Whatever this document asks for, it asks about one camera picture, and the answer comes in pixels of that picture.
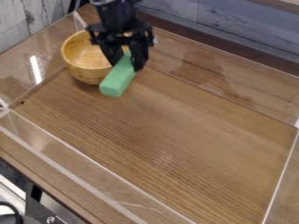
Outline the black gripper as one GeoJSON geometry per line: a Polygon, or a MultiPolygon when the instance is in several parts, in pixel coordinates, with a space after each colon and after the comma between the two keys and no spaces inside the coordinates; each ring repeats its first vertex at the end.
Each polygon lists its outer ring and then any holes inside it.
{"type": "Polygon", "coordinates": [[[131,62],[136,72],[148,61],[148,46],[155,45],[153,28],[136,16],[136,3],[140,1],[89,0],[98,21],[85,28],[90,43],[98,44],[112,67],[124,56],[123,45],[129,43],[131,62]]]}

